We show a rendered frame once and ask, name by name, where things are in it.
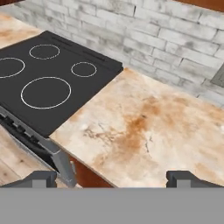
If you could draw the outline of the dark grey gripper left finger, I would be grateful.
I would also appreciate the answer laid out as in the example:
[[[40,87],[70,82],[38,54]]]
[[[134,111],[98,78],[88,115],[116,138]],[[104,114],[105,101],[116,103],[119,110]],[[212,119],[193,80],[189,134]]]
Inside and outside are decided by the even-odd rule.
[[[57,186],[56,178],[56,171],[33,171],[26,178],[3,185],[3,187],[54,188]]]

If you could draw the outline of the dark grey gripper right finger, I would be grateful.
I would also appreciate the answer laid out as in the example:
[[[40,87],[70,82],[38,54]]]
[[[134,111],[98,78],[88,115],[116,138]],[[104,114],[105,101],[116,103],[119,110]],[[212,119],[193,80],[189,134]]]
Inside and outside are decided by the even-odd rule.
[[[167,171],[167,188],[220,187],[220,185],[197,178],[189,171]]]

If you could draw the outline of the grey oven front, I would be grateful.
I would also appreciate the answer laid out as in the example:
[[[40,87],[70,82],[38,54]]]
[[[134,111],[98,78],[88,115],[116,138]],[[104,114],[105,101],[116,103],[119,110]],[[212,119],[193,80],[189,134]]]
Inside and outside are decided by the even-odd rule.
[[[53,168],[69,187],[75,187],[76,177],[68,155],[50,138],[44,138],[0,106],[0,122],[17,144],[44,164]]]

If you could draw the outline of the brown cupboard door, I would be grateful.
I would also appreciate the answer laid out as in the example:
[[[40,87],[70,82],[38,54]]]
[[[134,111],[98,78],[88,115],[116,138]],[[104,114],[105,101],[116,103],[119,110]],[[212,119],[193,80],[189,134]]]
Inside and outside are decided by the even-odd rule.
[[[76,158],[68,156],[75,167],[75,176],[77,182],[82,187],[98,187],[98,188],[112,188],[112,185],[106,180],[98,176],[96,173],[87,168],[84,164],[79,162]]]

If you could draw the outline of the black hob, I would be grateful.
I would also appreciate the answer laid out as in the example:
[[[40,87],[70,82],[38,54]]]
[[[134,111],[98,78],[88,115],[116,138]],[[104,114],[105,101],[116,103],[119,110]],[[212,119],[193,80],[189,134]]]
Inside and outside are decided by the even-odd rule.
[[[123,64],[49,31],[0,50],[0,105],[49,137]]]

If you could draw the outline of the brown wall cupboard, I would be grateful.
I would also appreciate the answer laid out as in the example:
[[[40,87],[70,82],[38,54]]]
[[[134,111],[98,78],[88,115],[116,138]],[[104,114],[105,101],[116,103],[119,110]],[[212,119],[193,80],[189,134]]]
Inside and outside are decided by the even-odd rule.
[[[185,4],[192,4],[213,11],[224,12],[224,0],[175,0]]]

